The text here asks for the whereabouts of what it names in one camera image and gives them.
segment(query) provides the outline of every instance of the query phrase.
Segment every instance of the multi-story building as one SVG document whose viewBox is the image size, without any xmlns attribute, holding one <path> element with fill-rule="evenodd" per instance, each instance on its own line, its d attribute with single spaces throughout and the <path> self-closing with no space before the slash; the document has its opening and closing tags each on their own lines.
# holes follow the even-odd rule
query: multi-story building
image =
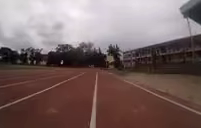
<svg viewBox="0 0 201 128">
<path fill-rule="evenodd" d="M 125 67 L 141 64 L 190 63 L 201 59 L 201 35 L 176 39 L 123 52 Z"/>
</svg>

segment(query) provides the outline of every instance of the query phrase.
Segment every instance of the tree line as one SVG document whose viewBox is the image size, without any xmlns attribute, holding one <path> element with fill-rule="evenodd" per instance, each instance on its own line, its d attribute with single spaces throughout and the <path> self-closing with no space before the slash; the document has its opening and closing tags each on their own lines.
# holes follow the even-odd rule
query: tree line
<svg viewBox="0 0 201 128">
<path fill-rule="evenodd" d="M 121 66 L 120 49 L 117 45 L 109 45 L 107 54 L 113 56 L 115 67 Z M 46 61 L 47 66 L 73 66 L 86 67 L 107 67 L 107 55 L 100 48 L 95 48 L 93 43 L 82 42 L 77 47 L 71 44 L 59 44 L 48 54 L 42 54 L 42 49 L 25 48 L 20 51 L 8 47 L 0 48 L 0 62 L 12 64 L 39 65 Z"/>
</svg>

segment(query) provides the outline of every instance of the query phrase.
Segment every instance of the pole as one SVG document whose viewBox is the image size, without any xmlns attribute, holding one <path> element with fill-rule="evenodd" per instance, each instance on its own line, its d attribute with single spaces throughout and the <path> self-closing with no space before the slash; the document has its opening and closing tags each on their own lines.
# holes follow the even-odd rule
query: pole
<svg viewBox="0 0 201 128">
<path fill-rule="evenodd" d="M 195 46 L 194 46 L 194 41 L 193 41 L 193 35 L 192 35 L 192 30 L 191 30 L 191 25 L 189 18 L 186 18 L 187 24 L 188 24 L 188 29 L 189 29 L 189 35 L 190 35 L 190 40 L 191 40 L 191 49 L 192 49 L 192 63 L 195 61 Z"/>
</svg>

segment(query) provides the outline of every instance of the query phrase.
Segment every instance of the sky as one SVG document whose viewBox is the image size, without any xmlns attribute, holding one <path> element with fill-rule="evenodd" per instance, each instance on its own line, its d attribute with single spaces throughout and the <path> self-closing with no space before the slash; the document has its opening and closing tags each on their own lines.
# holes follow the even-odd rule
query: sky
<svg viewBox="0 0 201 128">
<path fill-rule="evenodd" d="M 189 35 L 179 8 L 188 0 L 0 0 L 0 47 L 93 42 L 122 50 Z M 201 26 L 191 21 L 193 34 Z"/>
</svg>

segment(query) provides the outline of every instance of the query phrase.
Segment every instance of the running track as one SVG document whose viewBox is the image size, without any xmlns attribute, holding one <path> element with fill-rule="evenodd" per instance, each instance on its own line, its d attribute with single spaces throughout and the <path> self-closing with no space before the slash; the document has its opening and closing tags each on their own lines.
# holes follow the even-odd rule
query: running track
<svg viewBox="0 0 201 128">
<path fill-rule="evenodd" d="M 201 111 L 98 69 L 0 71 L 0 128 L 201 128 Z"/>
</svg>

